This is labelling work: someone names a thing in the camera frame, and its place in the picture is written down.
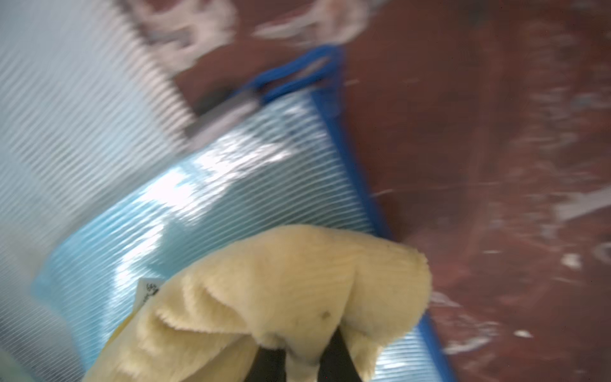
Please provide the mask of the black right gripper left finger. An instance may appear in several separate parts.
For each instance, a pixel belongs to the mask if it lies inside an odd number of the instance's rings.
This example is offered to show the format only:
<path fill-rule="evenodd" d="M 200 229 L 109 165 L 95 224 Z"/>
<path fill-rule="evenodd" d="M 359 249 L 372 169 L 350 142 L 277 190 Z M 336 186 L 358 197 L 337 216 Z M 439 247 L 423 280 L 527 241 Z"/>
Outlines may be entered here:
<path fill-rule="evenodd" d="M 243 382 L 286 382 L 286 351 L 260 347 Z"/>

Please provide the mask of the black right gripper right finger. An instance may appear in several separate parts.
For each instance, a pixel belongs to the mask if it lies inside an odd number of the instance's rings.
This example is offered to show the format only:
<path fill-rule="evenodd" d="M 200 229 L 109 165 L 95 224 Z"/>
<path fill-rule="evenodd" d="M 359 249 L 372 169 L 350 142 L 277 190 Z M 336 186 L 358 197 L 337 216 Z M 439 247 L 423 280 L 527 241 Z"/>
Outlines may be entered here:
<path fill-rule="evenodd" d="M 321 357 L 318 382 L 362 382 L 340 328 L 331 337 Z"/>

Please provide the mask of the cream wiping cloth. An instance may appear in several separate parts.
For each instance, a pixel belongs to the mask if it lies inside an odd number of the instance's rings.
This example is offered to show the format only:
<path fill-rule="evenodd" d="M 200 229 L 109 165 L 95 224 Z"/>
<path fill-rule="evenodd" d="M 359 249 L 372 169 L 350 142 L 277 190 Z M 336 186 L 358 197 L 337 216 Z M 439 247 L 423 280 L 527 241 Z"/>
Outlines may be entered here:
<path fill-rule="evenodd" d="M 340 332 L 358 376 L 429 306 L 413 248 L 359 232 L 277 227 L 199 259 L 127 319 L 87 381 L 242 381 L 258 350 L 286 352 L 290 381 L 315 381 Z"/>

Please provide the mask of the white blue-edged mesh document bag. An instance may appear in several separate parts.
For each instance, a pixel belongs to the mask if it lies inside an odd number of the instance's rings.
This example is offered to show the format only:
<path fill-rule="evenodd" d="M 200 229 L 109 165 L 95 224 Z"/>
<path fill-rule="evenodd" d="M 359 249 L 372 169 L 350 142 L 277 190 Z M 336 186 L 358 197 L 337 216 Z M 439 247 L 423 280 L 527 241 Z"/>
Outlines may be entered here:
<path fill-rule="evenodd" d="M 65 238 L 178 158 L 192 121 L 117 3 L 2 2 L 2 380 L 81 379 L 33 281 Z"/>

